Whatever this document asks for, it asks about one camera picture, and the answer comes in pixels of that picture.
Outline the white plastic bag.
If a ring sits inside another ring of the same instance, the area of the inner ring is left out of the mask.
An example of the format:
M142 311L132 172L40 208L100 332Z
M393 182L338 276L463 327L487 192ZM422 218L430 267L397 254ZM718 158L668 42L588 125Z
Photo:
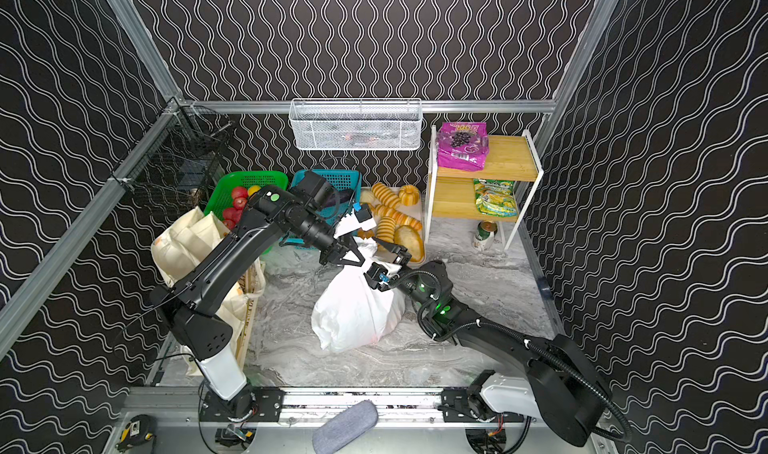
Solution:
M323 350L340 353L375 344L395 330L405 312L405 295L398 290L371 288L365 273L377 262L372 239L357 239L365 257L361 267L345 266L315 303L312 329Z

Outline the cream canvas tote bag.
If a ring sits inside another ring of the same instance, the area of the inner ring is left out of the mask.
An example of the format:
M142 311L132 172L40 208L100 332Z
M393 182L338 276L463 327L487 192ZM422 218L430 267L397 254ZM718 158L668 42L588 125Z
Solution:
M195 207L179 217L151 245L153 261L169 287L174 286L230 233L212 213ZM240 367L246 360L259 298L266 289L265 264L256 260L224 297L216 315L233 329L229 347Z

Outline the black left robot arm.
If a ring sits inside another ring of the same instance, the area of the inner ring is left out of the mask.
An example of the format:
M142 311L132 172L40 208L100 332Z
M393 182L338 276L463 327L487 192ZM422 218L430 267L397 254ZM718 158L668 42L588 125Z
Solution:
M360 267L365 257L352 233L375 225L369 207L355 204L335 224L320 211L338 192L314 171L289 190L268 185L249 197L233 232L191 272L170 288L150 296L177 341L192 351L193 361L209 388L225 403L248 403L250 387L229 348L233 328L217 311L236 281L284 237L296 237L319 250L319 263Z

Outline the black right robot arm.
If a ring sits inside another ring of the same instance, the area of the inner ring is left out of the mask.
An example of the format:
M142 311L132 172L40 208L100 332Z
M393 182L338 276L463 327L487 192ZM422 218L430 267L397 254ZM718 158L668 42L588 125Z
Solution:
M610 388L594 365L570 338L528 335L492 321L452 293L445 264L430 261L408 267L408 250L379 240L400 269L388 275L382 265L371 264L368 285L379 291L400 290L417 303L417 323L434 342L452 340L511 367L525 379L528 395L520 400L504 396L502 377L491 372L479 376L467 390L467 404L477 418L506 412L541 419L563 441L577 447L591 435L628 442L628 419L613 402Z

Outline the striped bread roll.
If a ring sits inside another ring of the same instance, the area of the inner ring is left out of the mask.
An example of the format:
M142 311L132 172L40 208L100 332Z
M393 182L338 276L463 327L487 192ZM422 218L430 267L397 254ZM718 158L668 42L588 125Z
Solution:
M384 216L380 219L377 225L376 238L386 243L393 243L396 228L396 221L392 217Z

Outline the beige bread tray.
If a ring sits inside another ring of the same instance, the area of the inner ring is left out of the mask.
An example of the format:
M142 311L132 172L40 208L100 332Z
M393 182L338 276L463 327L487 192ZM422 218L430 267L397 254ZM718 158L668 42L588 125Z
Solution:
M422 200L420 198L420 201L415 206L403 206L398 198L398 190L400 187L389 187L384 186L381 183L376 184L373 187L364 188L361 191L360 194L360 203L366 204L368 207L371 208L371 211L374 216L374 220L376 221L376 226L371 230L364 230L364 229L358 229L355 232L355 235L361 239L372 239L376 237L376 228L377 225L382 217L378 216L374 212L374 207L379 204L384 204L386 206L392 207L394 209L397 209L400 212L403 212L407 215L410 215L416 219L418 219L422 223L422 229L418 232L420 233L423 243L425 231L424 231L424 214L422 213Z

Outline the long striped bread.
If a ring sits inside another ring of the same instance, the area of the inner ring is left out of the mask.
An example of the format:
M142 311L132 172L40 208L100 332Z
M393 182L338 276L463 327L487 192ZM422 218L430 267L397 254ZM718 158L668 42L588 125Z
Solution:
M375 206L374 212L382 218L388 217L393 219L397 226L409 226L417 231L422 229L422 223L418 219L384 204Z

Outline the pumpkin shaped bread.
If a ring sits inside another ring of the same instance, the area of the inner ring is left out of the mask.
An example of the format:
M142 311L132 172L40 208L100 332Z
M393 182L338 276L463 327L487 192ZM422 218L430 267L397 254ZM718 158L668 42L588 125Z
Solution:
M421 193L414 185L404 185L398 190L398 198L403 206L415 206L420 201Z

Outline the teal plastic basket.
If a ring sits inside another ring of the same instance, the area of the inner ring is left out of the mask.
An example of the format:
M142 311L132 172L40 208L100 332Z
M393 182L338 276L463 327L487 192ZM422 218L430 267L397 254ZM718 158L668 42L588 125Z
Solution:
M359 200L361 174L356 170L343 169L313 169L313 172L325 178L339 192L339 207L336 207L335 198L331 195L325 207L319 212L319 215L325 218L329 225L335 226L350 207Z

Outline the white wooden two-tier shelf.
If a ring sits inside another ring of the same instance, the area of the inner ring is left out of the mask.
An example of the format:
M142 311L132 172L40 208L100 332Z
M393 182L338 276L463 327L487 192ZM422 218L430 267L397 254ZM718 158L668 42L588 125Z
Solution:
M523 224L530 202L543 178L544 169L529 130L520 136L491 135L490 153L485 169L478 172L440 167L437 162L437 129L431 127L426 191L422 202L423 239L429 241L433 219L455 218L492 221L500 224L498 232L509 249ZM474 203L475 178L508 180L522 189L514 195L518 214L500 218L480 213Z

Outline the green white can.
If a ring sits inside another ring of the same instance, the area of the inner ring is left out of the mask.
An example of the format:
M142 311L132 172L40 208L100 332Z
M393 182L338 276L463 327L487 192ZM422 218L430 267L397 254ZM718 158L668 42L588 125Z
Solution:
M492 245L497 232L496 222L480 221L473 237L473 247L479 251L487 250Z

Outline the green yellow snack bag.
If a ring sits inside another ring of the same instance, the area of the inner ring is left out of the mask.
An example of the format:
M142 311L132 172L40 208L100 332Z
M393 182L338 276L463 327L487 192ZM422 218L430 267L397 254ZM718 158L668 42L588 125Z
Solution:
M484 215L515 217L519 214L514 196L514 181L474 179L475 207Z

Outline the green plastic basket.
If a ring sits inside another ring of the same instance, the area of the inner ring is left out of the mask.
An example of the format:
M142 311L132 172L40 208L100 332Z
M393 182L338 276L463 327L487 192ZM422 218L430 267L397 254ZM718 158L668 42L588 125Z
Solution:
M249 197L270 185L286 189L287 175L277 171L236 171L227 174L218 181L204 214L212 214L213 228L220 235L226 235L240 222Z

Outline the left purple snack bag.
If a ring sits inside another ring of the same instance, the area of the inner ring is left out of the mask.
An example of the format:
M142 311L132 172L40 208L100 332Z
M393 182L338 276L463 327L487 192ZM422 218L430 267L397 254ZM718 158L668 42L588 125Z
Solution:
M446 122L437 132L439 167L481 171L490 152L485 122Z

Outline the grey cloth pad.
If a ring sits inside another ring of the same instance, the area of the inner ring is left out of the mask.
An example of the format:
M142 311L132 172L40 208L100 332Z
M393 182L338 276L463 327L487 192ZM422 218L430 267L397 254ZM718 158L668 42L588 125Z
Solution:
M335 453L373 429L378 410L370 400L361 401L315 430L312 446L317 454Z

